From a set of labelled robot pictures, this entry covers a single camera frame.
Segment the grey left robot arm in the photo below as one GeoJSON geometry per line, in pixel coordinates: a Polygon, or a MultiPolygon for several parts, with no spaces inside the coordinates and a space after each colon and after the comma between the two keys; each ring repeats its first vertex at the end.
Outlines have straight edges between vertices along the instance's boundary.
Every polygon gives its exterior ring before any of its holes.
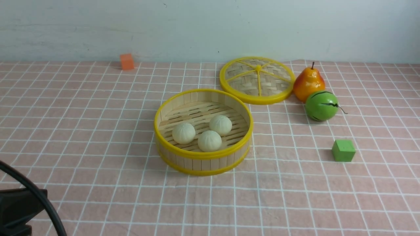
{"type": "Polygon", "coordinates": [[[27,223],[44,210],[44,206],[25,188],[0,191],[0,235],[31,236],[27,223]]]}

